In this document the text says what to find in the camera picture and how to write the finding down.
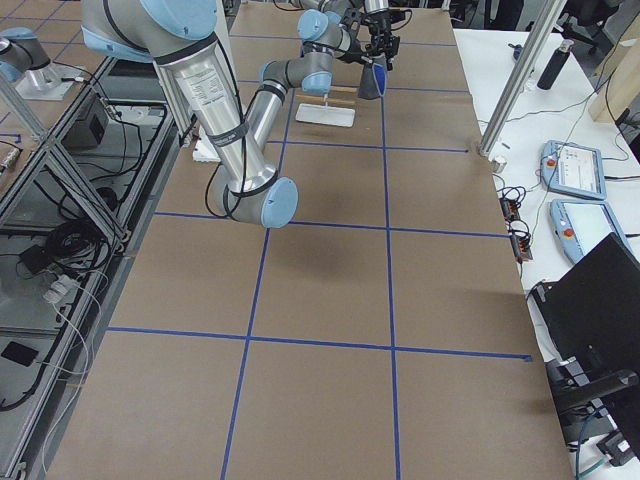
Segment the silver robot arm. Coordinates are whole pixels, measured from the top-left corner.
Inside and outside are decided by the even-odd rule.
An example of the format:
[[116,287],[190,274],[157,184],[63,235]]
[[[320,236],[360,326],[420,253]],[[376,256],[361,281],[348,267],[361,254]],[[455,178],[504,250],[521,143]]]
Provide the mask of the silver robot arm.
[[205,191],[216,218],[281,228],[293,218],[299,193],[263,155],[288,92],[325,97],[333,63],[362,67],[358,95],[383,96],[388,61],[397,53],[386,1],[296,1],[302,41],[297,57],[271,61],[259,87],[242,104],[233,62],[222,43],[228,35],[215,1],[84,1],[86,46],[106,57],[150,63],[172,114],[192,112],[220,163]]

